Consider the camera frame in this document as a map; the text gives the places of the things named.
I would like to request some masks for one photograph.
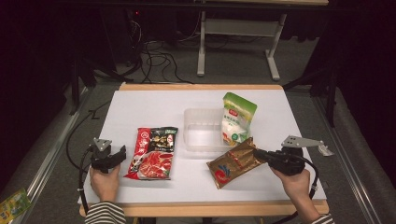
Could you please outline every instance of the white paper surface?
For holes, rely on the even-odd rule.
[[[289,135],[301,136],[282,90],[231,90],[258,105],[251,123],[253,141],[264,150],[280,150]],[[187,108],[223,107],[227,91],[116,91],[100,138],[112,140],[112,154],[125,145],[127,159],[121,164],[118,203],[262,202],[288,200],[280,180],[265,163],[217,189],[206,165],[222,153],[186,150],[183,114]],[[142,181],[123,177],[128,172],[139,127],[178,127],[171,180]],[[304,156],[310,160],[306,148]],[[84,189],[88,203],[99,202],[87,176]],[[314,199],[326,199],[318,182]]]

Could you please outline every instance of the gray carpet floor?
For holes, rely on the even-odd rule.
[[[246,37],[235,36],[227,45],[223,46],[223,43],[218,39],[208,41],[204,77],[196,76],[196,39],[179,43],[176,48],[152,43],[148,46],[150,55],[160,56],[152,58],[151,63],[157,66],[153,66],[149,71],[149,79],[152,82],[175,82],[177,74],[181,79],[193,83],[283,85],[302,74],[316,45],[316,41],[280,41],[276,51],[276,65],[281,80],[274,82],[270,78],[269,68],[263,57],[263,46],[269,43],[268,39],[251,41]],[[160,52],[171,53],[177,66],[171,64],[163,70],[164,58]],[[143,62],[143,69],[147,73],[148,55],[143,55]],[[125,66],[119,64],[120,71],[125,69]],[[139,82],[144,79],[144,73],[139,70],[130,77]],[[70,130],[68,125],[72,117],[76,120],[74,124],[78,124],[90,109],[111,100],[113,92],[120,85],[119,82],[106,78],[97,79],[98,84],[95,88],[83,92],[83,99],[86,100],[82,102],[75,116],[68,114],[73,102],[67,101],[64,110],[37,139],[1,193],[1,200],[4,200],[17,189],[29,189],[35,176],[43,171],[43,161],[48,159],[56,147],[61,149],[55,156],[56,162],[53,167],[44,169],[46,178],[42,186],[35,189],[34,205],[23,218],[16,220],[17,223],[83,223],[84,218],[79,215],[77,204],[78,170],[67,159],[66,143],[62,136],[65,137],[65,133]],[[336,95],[335,128],[331,128],[323,117],[322,102],[325,99],[311,97],[308,89],[309,86],[297,87],[287,91],[287,96],[302,136],[323,140],[335,153],[334,156],[323,157],[316,149],[309,148],[311,158],[319,169],[319,178],[335,222],[395,223],[396,216],[392,212],[392,208],[396,206],[395,190],[361,136],[358,126],[347,110],[342,93],[338,91]],[[107,109],[108,105],[99,109],[96,113],[99,119],[86,119],[73,134],[69,149],[74,162],[79,162],[88,144],[100,134]],[[278,219],[279,217],[264,218],[265,223],[272,223]]]

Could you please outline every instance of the person's left hand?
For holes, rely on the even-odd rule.
[[[110,174],[90,168],[91,186],[100,201],[115,202],[119,190],[120,165],[114,167]]]

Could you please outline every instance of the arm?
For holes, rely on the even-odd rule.
[[[298,175],[283,175],[278,170],[274,168],[271,169],[282,181],[286,194],[290,197],[291,202],[296,207],[303,222],[315,223],[316,221],[319,221],[320,213],[309,198],[309,171],[304,169]]]
[[[119,190],[120,166],[114,167],[110,174],[103,174],[99,170],[90,169],[91,186],[99,197],[100,202],[91,206],[85,223],[125,223],[125,215],[120,207],[114,204]]]

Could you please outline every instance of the striped sleeve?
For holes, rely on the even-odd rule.
[[[116,223],[124,224],[125,214],[123,210],[111,202],[96,203],[91,206],[85,217],[86,224],[93,223]]]
[[[334,224],[334,221],[332,220],[332,215],[326,215],[320,217],[318,220],[312,222],[312,224]]]

